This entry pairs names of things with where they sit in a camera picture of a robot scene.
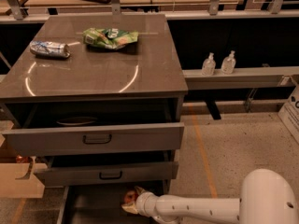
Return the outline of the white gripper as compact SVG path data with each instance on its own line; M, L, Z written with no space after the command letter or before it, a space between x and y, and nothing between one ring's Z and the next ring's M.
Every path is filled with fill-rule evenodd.
M156 203L159 197L139 186L135 186L135 190L139 195L135 203L125 203L121 208L130 214L139 214L145 217L157 217L158 212L156 210Z

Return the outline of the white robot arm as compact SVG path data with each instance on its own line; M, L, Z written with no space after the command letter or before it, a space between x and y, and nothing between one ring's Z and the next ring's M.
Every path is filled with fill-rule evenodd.
M180 224L193 217L214 224L299 224L298 204L290 184L267 169L250 172L235 199L156 196L136 187L126 195L121 208L131 214L151 217L159 224Z

